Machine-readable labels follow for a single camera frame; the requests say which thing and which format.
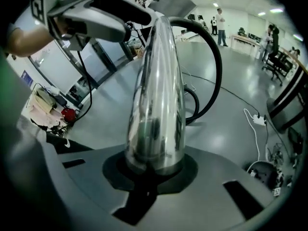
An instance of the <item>red object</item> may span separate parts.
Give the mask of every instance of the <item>red object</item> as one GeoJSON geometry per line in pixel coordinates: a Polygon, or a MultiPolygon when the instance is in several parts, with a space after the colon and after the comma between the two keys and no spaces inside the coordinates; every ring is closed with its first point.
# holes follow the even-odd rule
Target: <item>red object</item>
{"type": "Polygon", "coordinates": [[[76,120],[76,113],[75,113],[75,110],[73,109],[65,108],[63,111],[61,111],[61,114],[64,115],[64,120],[67,123],[71,123],[76,120]]]}

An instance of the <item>black hose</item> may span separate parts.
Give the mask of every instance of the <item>black hose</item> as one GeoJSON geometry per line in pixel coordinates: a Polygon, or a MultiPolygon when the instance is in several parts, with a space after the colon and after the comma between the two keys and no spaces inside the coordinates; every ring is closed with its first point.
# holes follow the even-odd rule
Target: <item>black hose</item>
{"type": "MultiPolygon", "coordinates": [[[[199,99],[198,99],[198,96],[197,94],[189,89],[188,87],[185,87],[184,88],[184,91],[186,91],[187,93],[189,93],[190,95],[192,95],[193,99],[194,99],[194,102],[195,102],[195,109],[194,109],[194,113],[193,113],[193,116],[196,116],[198,113],[199,113],[199,109],[200,109],[200,103],[199,103],[199,99]]],[[[188,121],[188,119],[190,119],[191,117],[189,118],[186,118],[186,125],[189,125],[191,124],[193,121],[188,121]]]]}
{"type": "Polygon", "coordinates": [[[200,117],[202,117],[212,107],[213,103],[215,102],[219,94],[221,80],[222,80],[221,56],[220,56],[220,52],[217,47],[217,44],[215,43],[211,35],[203,29],[201,24],[197,22],[193,22],[191,20],[186,20],[186,19],[177,18],[177,17],[170,17],[169,21],[172,26],[184,27],[188,29],[189,31],[199,34],[208,43],[209,47],[211,48],[213,52],[215,62],[216,62],[216,85],[214,88],[213,95],[210,101],[208,102],[208,104],[204,107],[204,109],[200,113],[198,113],[197,115],[193,115],[192,117],[189,117],[186,119],[186,123],[188,122],[191,123],[195,121],[196,119],[199,119],[200,117]]]}

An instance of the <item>black cable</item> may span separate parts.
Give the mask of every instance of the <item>black cable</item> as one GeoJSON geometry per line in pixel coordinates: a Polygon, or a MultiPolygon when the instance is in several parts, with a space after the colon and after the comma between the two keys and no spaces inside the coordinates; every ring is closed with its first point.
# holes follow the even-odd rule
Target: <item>black cable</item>
{"type": "MultiPolygon", "coordinates": [[[[184,91],[186,91],[187,93],[189,93],[190,95],[192,95],[193,99],[194,99],[194,102],[195,102],[195,109],[194,109],[194,113],[193,113],[193,116],[196,116],[198,113],[199,113],[199,109],[200,109],[200,103],[199,103],[199,99],[198,99],[198,96],[197,94],[191,90],[190,88],[188,87],[185,87],[184,88],[184,91]]],[[[189,121],[189,118],[186,118],[186,125],[189,125],[191,124],[193,121],[189,121]]]]}
{"type": "MultiPolygon", "coordinates": [[[[82,44],[81,44],[81,42],[80,42],[80,40],[79,40],[78,37],[77,37],[77,40],[78,40],[78,42],[79,42],[79,45],[82,46],[82,44]]],[[[67,127],[70,126],[70,125],[73,125],[74,123],[76,123],[77,121],[79,121],[82,117],[84,117],[84,116],[89,112],[90,108],[92,107],[92,90],[91,90],[91,84],[90,84],[89,74],[88,74],[88,72],[87,72],[87,69],[86,69],[84,63],[83,63],[82,57],[81,57],[81,55],[80,55],[80,52],[77,51],[77,54],[78,54],[78,57],[79,57],[79,59],[80,59],[82,68],[83,68],[83,70],[85,71],[86,79],[87,79],[87,82],[88,82],[88,85],[89,85],[89,90],[90,90],[90,106],[88,107],[88,109],[86,110],[86,112],[85,112],[81,117],[79,117],[78,119],[76,119],[75,121],[71,122],[70,124],[66,125],[65,127],[60,128],[60,129],[58,129],[58,130],[50,131],[49,133],[58,132],[58,131],[60,131],[60,130],[62,130],[62,129],[64,129],[64,128],[67,128],[67,127]]]]}
{"type": "MultiPolygon", "coordinates": [[[[200,78],[200,79],[206,80],[206,81],[212,83],[213,85],[215,85],[215,83],[214,83],[213,81],[209,80],[209,79],[206,79],[206,78],[203,78],[203,77],[200,77],[200,76],[190,75],[190,74],[185,73],[185,72],[183,72],[183,74],[189,75],[189,76],[192,76],[192,77],[195,77],[195,78],[200,78]]],[[[254,109],[257,111],[257,113],[260,115],[260,112],[259,112],[252,104],[248,103],[247,101],[245,101],[244,99],[240,98],[239,96],[237,96],[237,95],[234,94],[233,92],[229,91],[228,89],[226,89],[226,88],[224,88],[224,87],[221,87],[221,88],[224,89],[225,91],[229,92],[230,94],[234,95],[234,96],[237,97],[238,99],[242,100],[243,102],[245,102],[246,104],[248,104],[248,105],[251,106],[252,108],[254,108],[254,109]]],[[[284,148],[285,148],[285,151],[286,151],[286,153],[287,153],[287,155],[288,155],[288,157],[289,157],[289,160],[291,160],[291,157],[290,157],[290,155],[289,155],[288,149],[287,149],[285,143],[283,142],[282,138],[280,137],[279,132],[276,130],[276,128],[271,124],[271,122],[270,122],[269,120],[267,120],[267,122],[270,124],[270,126],[274,129],[274,131],[275,131],[276,134],[278,135],[278,137],[279,137],[279,139],[281,140],[281,142],[282,142],[282,144],[283,144],[283,146],[284,146],[284,148]]]]}
{"type": "Polygon", "coordinates": [[[195,121],[196,119],[199,119],[200,117],[202,117],[212,107],[216,98],[218,97],[220,86],[221,86],[221,81],[222,81],[221,55],[220,55],[217,44],[215,43],[211,35],[204,30],[201,24],[197,22],[192,22],[190,20],[182,19],[182,18],[177,18],[177,17],[169,17],[169,21],[171,23],[171,26],[184,27],[191,32],[199,34],[211,48],[214,58],[215,58],[215,62],[216,62],[216,84],[215,84],[212,97],[210,101],[208,102],[208,104],[204,107],[204,109],[201,112],[199,112],[197,115],[194,115],[186,119],[187,122],[191,122],[191,121],[195,121]]]}

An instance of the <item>power strip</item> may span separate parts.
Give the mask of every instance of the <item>power strip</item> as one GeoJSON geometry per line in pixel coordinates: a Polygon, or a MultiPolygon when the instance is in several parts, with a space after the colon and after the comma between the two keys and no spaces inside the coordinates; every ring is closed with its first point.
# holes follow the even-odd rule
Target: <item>power strip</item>
{"type": "Polygon", "coordinates": [[[257,115],[254,115],[254,123],[261,125],[261,126],[266,126],[264,117],[262,117],[262,116],[260,116],[260,118],[258,118],[257,115]]]}

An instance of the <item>black slot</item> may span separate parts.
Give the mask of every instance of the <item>black slot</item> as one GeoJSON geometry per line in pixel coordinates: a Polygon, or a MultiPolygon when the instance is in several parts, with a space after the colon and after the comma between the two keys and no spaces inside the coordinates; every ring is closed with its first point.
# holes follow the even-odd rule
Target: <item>black slot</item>
{"type": "Polygon", "coordinates": [[[83,160],[83,159],[76,159],[76,160],[73,160],[73,161],[64,162],[62,164],[65,168],[70,168],[70,167],[75,167],[75,166],[85,164],[85,163],[86,163],[86,161],[83,160]]]}
{"type": "Polygon", "coordinates": [[[229,181],[223,184],[223,186],[246,220],[249,220],[263,210],[263,207],[257,200],[238,181],[229,181]]]}

